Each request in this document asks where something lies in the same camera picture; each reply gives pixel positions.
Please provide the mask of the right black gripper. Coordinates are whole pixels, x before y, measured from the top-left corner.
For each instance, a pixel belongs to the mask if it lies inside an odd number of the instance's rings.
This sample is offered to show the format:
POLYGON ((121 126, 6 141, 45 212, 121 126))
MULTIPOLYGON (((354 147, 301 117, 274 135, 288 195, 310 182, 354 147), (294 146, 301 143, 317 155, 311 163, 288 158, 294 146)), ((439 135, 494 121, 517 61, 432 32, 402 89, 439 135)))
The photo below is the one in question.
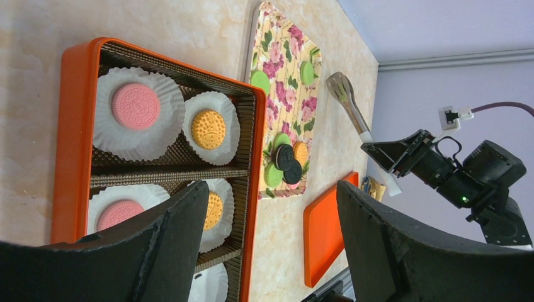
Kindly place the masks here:
POLYGON ((414 174, 457 208, 503 208, 509 188, 526 167, 505 148, 484 140, 463 162, 439 150, 440 139, 427 130, 394 142, 364 143, 361 148, 395 177, 414 174))

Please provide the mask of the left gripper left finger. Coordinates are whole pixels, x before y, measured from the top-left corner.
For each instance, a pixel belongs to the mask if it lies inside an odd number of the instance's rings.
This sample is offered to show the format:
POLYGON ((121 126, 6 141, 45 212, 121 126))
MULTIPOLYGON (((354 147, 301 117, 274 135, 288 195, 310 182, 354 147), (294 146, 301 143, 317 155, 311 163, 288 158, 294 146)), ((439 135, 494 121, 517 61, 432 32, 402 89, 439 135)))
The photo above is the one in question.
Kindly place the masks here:
POLYGON ((209 188, 165 202, 74 243, 1 243, 2 301, 187 301, 209 188))

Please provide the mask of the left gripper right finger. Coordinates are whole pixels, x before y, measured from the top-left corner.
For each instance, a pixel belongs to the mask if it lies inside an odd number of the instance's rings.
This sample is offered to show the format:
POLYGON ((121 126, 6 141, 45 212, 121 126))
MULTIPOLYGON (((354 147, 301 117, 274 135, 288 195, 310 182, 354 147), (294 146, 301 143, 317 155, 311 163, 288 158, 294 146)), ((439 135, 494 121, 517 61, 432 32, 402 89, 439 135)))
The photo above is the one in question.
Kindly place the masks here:
POLYGON ((336 200, 357 301, 533 300, 533 252, 443 232, 347 181, 336 200))

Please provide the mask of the orange box lid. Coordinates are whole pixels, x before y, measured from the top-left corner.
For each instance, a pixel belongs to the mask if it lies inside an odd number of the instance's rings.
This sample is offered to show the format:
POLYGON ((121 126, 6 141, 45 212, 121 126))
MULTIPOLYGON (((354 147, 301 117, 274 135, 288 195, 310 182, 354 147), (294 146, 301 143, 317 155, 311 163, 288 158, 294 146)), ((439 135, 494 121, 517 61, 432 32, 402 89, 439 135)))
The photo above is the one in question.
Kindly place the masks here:
POLYGON ((313 288, 344 250, 337 185, 330 187, 304 209, 303 223, 304 284, 313 288))

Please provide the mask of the orange cookie box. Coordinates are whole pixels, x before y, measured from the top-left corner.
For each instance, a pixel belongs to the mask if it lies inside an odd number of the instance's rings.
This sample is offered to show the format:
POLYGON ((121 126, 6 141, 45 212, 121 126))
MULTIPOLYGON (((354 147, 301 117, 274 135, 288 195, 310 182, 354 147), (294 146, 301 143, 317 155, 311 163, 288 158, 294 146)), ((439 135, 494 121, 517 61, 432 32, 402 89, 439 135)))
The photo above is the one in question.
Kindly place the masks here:
POLYGON ((87 233, 89 199, 107 187, 157 184, 170 195, 197 180, 226 179, 234 193, 231 233, 223 244, 200 254, 196 270, 224 264, 228 301, 250 297, 259 172, 263 156, 266 94, 257 87, 199 69, 117 38, 100 37, 62 55, 55 186, 50 241, 75 242, 87 233), (185 100, 206 91, 232 101, 240 124, 237 152, 225 165, 197 155, 175 134, 154 160, 121 159, 93 145, 98 79, 115 67, 138 67, 173 80, 185 100))

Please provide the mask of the metal tongs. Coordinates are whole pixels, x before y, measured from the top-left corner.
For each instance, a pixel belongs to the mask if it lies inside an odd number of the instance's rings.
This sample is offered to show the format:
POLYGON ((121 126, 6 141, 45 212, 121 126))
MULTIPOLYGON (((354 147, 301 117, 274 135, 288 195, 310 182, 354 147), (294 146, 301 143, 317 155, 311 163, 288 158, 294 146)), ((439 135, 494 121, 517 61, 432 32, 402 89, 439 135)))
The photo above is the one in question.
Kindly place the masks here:
MULTIPOLYGON (((361 141, 363 143, 373 143, 374 139, 363 115, 357 107, 355 92, 348 77, 342 72, 335 72, 326 79, 326 86, 330 94, 344 108, 361 141)), ((402 189, 394 176, 382 169, 376 160, 373 159, 373 162, 387 187, 389 196, 396 196, 402 193, 402 189)))

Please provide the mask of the floral tray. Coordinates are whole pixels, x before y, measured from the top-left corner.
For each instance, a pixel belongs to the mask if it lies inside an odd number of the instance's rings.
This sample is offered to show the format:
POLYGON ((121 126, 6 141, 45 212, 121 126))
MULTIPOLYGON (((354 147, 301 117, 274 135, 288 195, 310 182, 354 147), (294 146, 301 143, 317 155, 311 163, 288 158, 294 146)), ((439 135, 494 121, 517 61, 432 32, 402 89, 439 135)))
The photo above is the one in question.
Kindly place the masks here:
POLYGON ((259 199, 300 196, 306 190, 321 67, 320 48, 274 4, 262 2, 254 13, 246 76, 250 83, 251 72, 262 70, 271 82, 270 94, 265 102, 259 199), (309 61, 314 67, 314 81, 309 86, 300 78, 300 65, 304 61, 309 61), (300 185, 294 190, 289 189, 285 182, 277 187, 268 187, 264 181, 264 170, 274 162, 278 144, 287 143, 293 148, 296 142, 304 142, 309 152, 308 161, 302 168, 300 185))

